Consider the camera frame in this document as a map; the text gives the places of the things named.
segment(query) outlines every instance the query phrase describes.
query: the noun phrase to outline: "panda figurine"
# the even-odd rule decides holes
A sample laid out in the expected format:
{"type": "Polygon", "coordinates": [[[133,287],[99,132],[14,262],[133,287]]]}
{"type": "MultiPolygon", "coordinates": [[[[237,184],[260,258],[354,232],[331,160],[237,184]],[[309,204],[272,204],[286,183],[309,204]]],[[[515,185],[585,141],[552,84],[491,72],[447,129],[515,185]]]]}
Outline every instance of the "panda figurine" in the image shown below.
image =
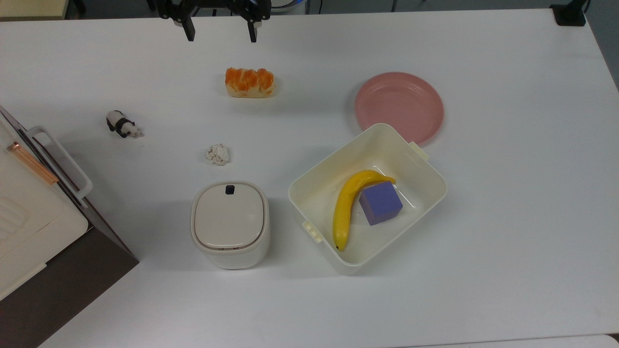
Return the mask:
{"type": "Polygon", "coordinates": [[[110,131],[116,131],[121,137],[141,137],[142,131],[136,127],[135,122],[131,122],[124,117],[118,110],[108,112],[106,117],[110,131]]]}

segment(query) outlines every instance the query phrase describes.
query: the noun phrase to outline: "banana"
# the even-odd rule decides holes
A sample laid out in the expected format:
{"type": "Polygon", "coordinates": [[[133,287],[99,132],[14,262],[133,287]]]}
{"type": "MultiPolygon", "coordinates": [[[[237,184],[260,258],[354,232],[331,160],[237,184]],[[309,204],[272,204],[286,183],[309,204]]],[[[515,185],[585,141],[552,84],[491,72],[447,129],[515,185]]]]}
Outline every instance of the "banana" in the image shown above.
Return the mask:
{"type": "Polygon", "coordinates": [[[351,176],[342,187],[340,194],[337,197],[335,204],[335,212],[333,213],[333,241],[335,247],[339,251],[344,251],[348,242],[348,231],[350,230],[350,211],[352,204],[355,201],[357,193],[364,186],[391,181],[392,184],[396,180],[388,176],[384,176],[375,170],[362,170],[351,176]]]}

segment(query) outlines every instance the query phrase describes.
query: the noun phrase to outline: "bread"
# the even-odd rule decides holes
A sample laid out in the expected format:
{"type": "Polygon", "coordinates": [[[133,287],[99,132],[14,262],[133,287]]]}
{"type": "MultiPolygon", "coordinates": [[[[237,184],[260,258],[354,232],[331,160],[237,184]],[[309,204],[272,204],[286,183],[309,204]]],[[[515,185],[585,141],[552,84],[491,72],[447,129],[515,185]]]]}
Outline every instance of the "bread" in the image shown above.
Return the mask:
{"type": "Polygon", "coordinates": [[[232,97],[240,98],[266,98],[270,97],[275,88],[273,73],[267,69],[226,70],[226,90],[232,97]]]}

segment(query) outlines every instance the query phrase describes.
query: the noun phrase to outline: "purple block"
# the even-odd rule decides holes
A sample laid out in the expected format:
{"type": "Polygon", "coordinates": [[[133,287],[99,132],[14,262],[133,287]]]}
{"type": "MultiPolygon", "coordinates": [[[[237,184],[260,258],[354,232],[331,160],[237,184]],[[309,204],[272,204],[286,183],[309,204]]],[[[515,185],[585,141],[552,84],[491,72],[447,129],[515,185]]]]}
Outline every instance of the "purple block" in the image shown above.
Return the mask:
{"type": "Polygon", "coordinates": [[[359,203],[370,226],[393,219],[402,210],[402,202],[390,181],[363,189],[359,203]]]}

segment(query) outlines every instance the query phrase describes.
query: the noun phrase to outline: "white container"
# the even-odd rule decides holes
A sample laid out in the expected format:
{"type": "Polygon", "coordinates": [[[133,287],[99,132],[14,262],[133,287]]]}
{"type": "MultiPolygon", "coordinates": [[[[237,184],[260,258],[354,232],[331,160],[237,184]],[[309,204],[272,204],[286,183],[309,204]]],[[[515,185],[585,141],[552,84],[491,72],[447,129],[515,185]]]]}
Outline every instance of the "white container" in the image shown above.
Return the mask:
{"type": "Polygon", "coordinates": [[[0,300],[88,229],[58,184],[46,183],[7,150],[16,141],[30,152],[3,112],[0,107],[0,300]]]}
{"type": "Polygon", "coordinates": [[[269,249],[269,202],[258,186],[246,181],[206,186],[191,209],[191,238],[218,267],[252,267],[269,249]]]}
{"type": "Polygon", "coordinates": [[[445,197],[447,183],[427,159],[419,146],[406,142],[391,126],[375,124],[290,185],[295,220],[337,272],[353,274],[445,197]],[[341,252],[332,235],[335,202],[346,180],[364,169],[395,178],[404,207],[395,218],[370,226],[356,199],[348,243],[341,252]]]}

